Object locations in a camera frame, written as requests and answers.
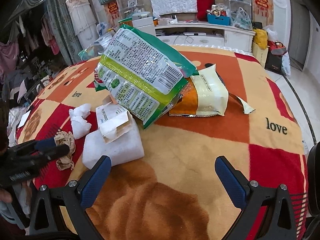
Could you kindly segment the brown paper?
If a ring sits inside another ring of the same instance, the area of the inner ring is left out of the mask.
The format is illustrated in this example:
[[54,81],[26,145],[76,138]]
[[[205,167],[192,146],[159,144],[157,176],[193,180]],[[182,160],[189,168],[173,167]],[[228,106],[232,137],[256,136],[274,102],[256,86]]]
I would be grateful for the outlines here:
[[61,131],[54,137],[56,146],[62,146],[61,156],[56,161],[56,166],[60,171],[74,169],[73,153],[75,152],[75,138],[72,132]]

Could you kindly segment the green snack bag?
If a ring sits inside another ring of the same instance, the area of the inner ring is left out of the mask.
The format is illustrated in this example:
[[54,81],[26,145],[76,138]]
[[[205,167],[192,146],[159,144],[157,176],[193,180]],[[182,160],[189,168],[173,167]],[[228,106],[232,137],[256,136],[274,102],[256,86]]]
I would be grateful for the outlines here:
[[123,24],[94,70],[96,91],[108,90],[118,104],[148,128],[190,88],[199,72],[185,56],[159,38]]

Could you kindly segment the crumpled white tissue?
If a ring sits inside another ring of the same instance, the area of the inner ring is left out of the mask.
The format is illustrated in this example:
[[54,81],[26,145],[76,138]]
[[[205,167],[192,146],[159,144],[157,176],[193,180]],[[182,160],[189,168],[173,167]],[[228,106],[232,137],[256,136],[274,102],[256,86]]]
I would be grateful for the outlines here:
[[75,140],[85,137],[90,132],[92,125],[86,120],[90,115],[90,109],[91,104],[85,103],[69,110],[72,133]]

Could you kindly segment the white foam block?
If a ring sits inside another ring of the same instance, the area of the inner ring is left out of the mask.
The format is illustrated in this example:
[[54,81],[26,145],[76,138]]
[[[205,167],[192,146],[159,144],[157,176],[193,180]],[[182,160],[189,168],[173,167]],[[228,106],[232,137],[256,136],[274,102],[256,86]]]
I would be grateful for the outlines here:
[[111,159],[112,166],[144,157],[144,148],[135,121],[133,121],[130,131],[113,142],[106,143],[99,130],[86,135],[82,163],[87,168],[92,169],[103,155]]

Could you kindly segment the torn white paper box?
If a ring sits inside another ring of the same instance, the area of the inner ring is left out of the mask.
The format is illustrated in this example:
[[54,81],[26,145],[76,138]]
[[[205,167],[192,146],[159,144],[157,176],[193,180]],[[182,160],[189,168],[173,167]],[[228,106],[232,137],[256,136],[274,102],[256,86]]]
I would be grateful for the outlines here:
[[119,104],[109,102],[96,108],[98,128],[106,143],[113,142],[132,129],[132,115]]

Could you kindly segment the orange cream snack bag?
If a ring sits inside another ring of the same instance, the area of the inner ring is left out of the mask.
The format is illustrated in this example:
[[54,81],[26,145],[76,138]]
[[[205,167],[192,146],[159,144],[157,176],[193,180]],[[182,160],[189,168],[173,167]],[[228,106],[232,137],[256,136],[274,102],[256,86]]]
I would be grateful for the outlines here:
[[222,79],[216,72],[216,65],[210,64],[198,75],[190,77],[191,87],[182,94],[181,99],[169,111],[170,116],[211,117],[224,116],[229,98],[242,106],[244,114],[251,114],[255,109],[242,98],[229,93]]

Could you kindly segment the black gift bag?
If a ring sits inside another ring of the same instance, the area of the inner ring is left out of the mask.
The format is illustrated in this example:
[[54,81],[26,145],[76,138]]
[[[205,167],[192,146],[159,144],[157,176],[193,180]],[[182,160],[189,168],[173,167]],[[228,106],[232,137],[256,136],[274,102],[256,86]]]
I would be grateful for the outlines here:
[[271,52],[268,52],[265,69],[276,74],[282,74],[281,70],[282,56],[273,55]]

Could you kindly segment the beige paper bag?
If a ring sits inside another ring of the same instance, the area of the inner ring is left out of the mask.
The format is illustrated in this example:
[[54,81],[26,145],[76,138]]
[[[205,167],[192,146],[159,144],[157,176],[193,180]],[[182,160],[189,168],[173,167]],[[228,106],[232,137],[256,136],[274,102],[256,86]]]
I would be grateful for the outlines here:
[[255,42],[252,42],[252,54],[259,61],[261,66],[265,68],[268,55],[268,48],[261,49]]

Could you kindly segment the yellow bag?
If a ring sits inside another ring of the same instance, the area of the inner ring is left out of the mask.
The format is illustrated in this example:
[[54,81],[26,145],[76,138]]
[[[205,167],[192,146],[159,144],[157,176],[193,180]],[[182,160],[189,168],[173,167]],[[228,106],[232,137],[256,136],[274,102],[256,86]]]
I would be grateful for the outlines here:
[[253,29],[255,32],[255,36],[253,37],[253,41],[262,49],[265,50],[267,48],[268,35],[267,32],[263,29]]

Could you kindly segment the white TV cabinet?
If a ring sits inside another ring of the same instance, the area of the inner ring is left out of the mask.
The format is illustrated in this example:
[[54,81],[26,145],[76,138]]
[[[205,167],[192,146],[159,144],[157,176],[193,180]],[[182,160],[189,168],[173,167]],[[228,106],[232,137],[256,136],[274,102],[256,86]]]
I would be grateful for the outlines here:
[[252,52],[255,32],[206,22],[177,22],[155,26],[157,37],[169,45],[222,47]]

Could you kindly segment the blue storage basket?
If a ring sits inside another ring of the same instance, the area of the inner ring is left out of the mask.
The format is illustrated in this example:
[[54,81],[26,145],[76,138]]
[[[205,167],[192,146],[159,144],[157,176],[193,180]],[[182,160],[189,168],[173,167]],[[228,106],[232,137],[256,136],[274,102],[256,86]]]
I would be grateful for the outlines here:
[[208,23],[210,24],[224,25],[224,26],[229,26],[231,24],[230,17],[223,16],[223,15],[215,16],[215,15],[208,14],[207,20],[208,20]]

